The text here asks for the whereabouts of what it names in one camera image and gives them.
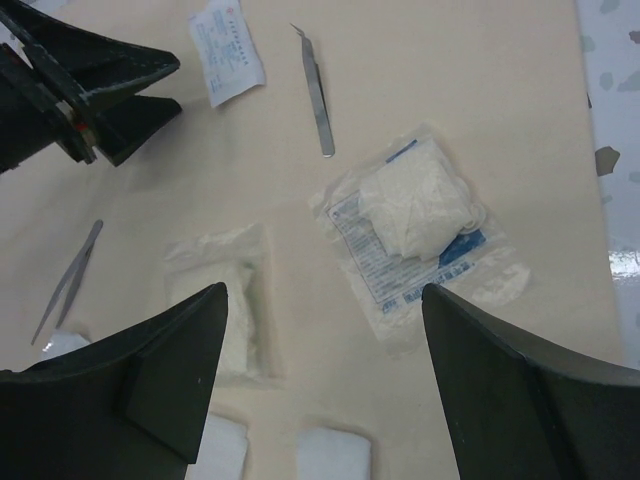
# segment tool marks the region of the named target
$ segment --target tabletop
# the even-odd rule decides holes
[[[270,245],[277,385],[214,389],[211,411],[249,427],[245,478],[293,480],[311,425],[373,441],[376,480],[457,478],[426,343],[391,359],[377,342],[308,198],[427,121],[531,267],[492,313],[620,363],[621,347],[571,0],[242,2],[267,84],[212,109],[187,19],[203,0],[82,0],[56,16],[173,52],[148,93],[183,113],[118,168],[52,146],[0,178],[0,363],[29,341],[62,272],[104,220],[65,325],[98,340],[166,307],[167,243],[261,222]],[[300,60],[313,41],[335,139],[322,157]]]

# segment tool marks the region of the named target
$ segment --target floor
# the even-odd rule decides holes
[[[622,339],[640,369],[640,2],[577,5]]]

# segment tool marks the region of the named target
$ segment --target metal tweezers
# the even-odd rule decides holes
[[[100,233],[100,230],[102,230],[102,225],[103,225],[102,220],[97,220],[93,224],[93,228],[89,233],[89,237],[84,242],[84,245],[82,246],[82,248],[80,249],[76,257],[71,262],[71,265],[69,265],[69,268],[67,268],[67,271],[64,272],[62,279],[56,286],[56,289],[54,290],[53,295],[51,296],[51,300],[49,300],[49,303],[47,304],[47,308],[45,309],[44,315],[40,320],[40,324],[36,329],[36,333],[33,335],[33,338],[31,339],[31,345],[36,343],[36,339],[38,338],[38,335],[40,335],[40,331],[42,330],[42,327],[44,327],[44,324],[47,321],[47,318],[49,318],[49,315],[51,314],[54,307],[58,303],[58,299],[60,298],[60,294],[62,293],[62,290],[64,290],[64,287],[67,285],[69,280],[71,280],[71,285],[69,286],[69,291],[67,292],[67,296],[64,299],[64,304],[62,305],[62,311],[60,312],[60,316],[58,317],[56,328],[59,328],[60,325],[62,325],[62,322],[64,322],[64,319],[67,316],[69,309],[71,308],[71,304],[73,303],[73,300],[76,298],[76,294],[80,289],[80,283],[82,282],[84,271],[86,270],[87,264],[89,263],[89,257],[91,256],[91,252],[93,251],[93,245],[96,242],[96,238],[98,238],[98,234]]]
[[[313,45],[302,30],[294,24],[291,24],[291,26],[295,28],[300,38],[302,38],[302,64],[304,65],[304,73],[307,76],[311,105],[313,106],[313,114],[316,117],[316,125],[318,126],[322,155],[332,157],[333,154],[336,153],[336,149],[333,145],[331,125],[329,125],[327,106],[324,101],[324,92],[322,91],[322,82],[320,81],[320,70],[313,56]]]

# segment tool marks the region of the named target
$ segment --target gray floor spot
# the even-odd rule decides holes
[[[624,82],[618,85],[619,92],[637,92],[640,90],[640,70],[631,74]]]
[[[596,151],[596,172],[598,176],[609,175],[613,173],[613,168],[618,163],[620,152],[607,146],[599,148]]]
[[[613,74],[611,72],[605,72],[600,75],[600,86],[604,90],[611,90],[611,87],[613,87]]]
[[[600,13],[606,15],[607,13],[613,12],[619,6],[620,0],[603,0],[602,5],[600,5]]]
[[[593,52],[596,49],[596,42],[589,35],[581,35],[582,51],[585,53]]]

